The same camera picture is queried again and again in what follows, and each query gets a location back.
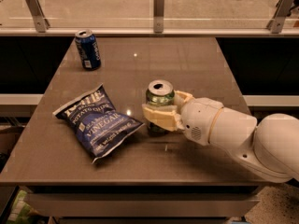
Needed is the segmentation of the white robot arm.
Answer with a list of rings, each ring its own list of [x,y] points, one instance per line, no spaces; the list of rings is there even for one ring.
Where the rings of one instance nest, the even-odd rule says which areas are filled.
[[[142,105],[144,117],[187,139],[213,146],[262,179],[282,183],[299,180],[299,119],[272,114],[258,121],[209,98],[176,91],[172,105]]]

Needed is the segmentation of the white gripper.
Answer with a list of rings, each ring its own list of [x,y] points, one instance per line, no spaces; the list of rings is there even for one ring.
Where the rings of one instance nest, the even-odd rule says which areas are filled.
[[[221,102],[208,98],[193,99],[193,95],[185,91],[175,91],[174,105],[142,105],[146,120],[169,132],[184,129],[183,133],[189,140],[202,146],[209,145],[212,123],[223,108]]]

